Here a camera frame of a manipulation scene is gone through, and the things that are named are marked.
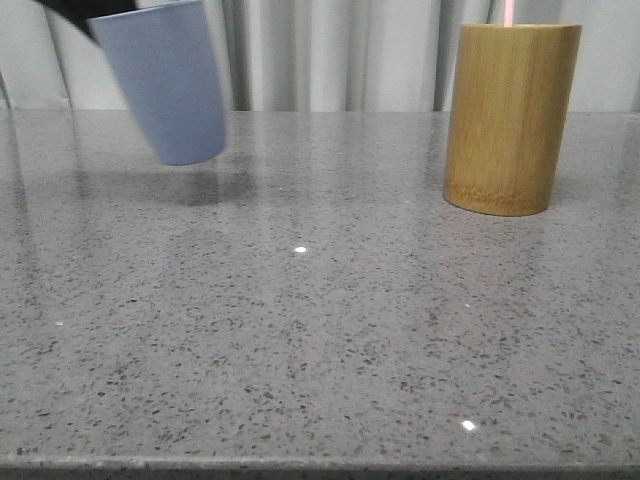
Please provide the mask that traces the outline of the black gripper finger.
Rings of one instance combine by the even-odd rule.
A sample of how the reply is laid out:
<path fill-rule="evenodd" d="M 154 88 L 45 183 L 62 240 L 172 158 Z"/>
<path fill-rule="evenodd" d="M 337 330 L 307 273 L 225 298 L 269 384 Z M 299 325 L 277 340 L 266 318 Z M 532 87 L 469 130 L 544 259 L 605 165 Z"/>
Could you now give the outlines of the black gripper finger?
<path fill-rule="evenodd" d="M 99 42 L 89 26 L 90 19 L 137 10 L 135 0 L 37 0 L 37 3 L 62 16 L 95 45 Z"/>

